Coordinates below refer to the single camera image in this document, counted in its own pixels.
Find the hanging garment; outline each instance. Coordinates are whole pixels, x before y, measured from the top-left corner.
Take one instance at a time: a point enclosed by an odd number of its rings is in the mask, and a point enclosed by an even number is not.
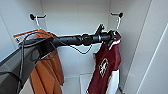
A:
[[[116,94],[119,84],[119,70],[112,71],[106,94]]]
[[[110,48],[107,43],[102,43],[100,50],[95,54],[96,66],[87,94],[106,93],[109,76],[112,71],[117,71],[121,62],[118,48],[120,39],[121,37],[113,40],[113,46]]]
[[[45,32],[42,29],[38,32],[56,37],[56,35]],[[36,34],[36,38],[44,37],[49,36]],[[55,54],[57,54],[57,51],[51,52],[45,58],[51,58]],[[60,85],[64,83],[64,76],[58,55],[51,60],[38,61],[35,69],[31,73],[31,80],[35,94],[62,94]]]

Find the orange shirt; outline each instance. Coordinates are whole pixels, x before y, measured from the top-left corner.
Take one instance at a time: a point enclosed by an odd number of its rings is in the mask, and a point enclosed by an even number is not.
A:
[[[40,29],[38,32],[49,34],[53,37],[56,35],[45,32]],[[36,38],[50,37],[43,34],[36,34]],[[53,57],[57,51],[51,52],[45,58]],[[64,83],[64,76],[59,56],[51,60],[38,61],[35,69],[31,73],[32,85],[35,94],[62,94],[60,85]]]

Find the wall hook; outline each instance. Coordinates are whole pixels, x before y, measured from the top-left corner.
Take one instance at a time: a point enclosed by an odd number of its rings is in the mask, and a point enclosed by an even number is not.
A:
[[[36,18],[36,16],[34,16],[33,14],[30,14],[30,18],[32,20],[34,20]]]
[[[123,16],[123,13],[122,12],[120,14],[111,13],[111,15],[113,15],[113,16],[119,16],[121,18]]]

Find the hook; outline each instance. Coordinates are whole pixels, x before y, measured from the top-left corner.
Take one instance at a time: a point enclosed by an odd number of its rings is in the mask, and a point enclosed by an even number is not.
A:
[[[121,18],[123,16],[123,13],[122,12],[120,14],[111,13],[111,15],[113,15],[113,16],[119,16]]]
[[[39,24],[39,22],[38,22],[38,16],[36,16],[36,24],[37,24],[37,26],[41,29],[41,27],[40,27],[40,24]]]
[[[35,18],[36,18],[36,16],[34,16],[33,14],[30,14],[30,18],[32,19],[32,20],[34,20]]]
[[[122,12],[121,12],[120,14],[111,13],[111,15],[113,15],[113,16],[118,16],[118,24],[117,24],[117,29],[118,29],[119,26],[120,26],[121,17],[123,16],[123,13],[122,13]]]

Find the red shirt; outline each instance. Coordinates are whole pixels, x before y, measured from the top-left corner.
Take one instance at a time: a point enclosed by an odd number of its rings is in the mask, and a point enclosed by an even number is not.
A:
[[[116,71],[121,62],[119,44],[109,49],[108,44],[102,43],[100,50],[96,53],[96,66],[92,80],[89,84],[88,94],[105,94],[107,83],[112,71]]]

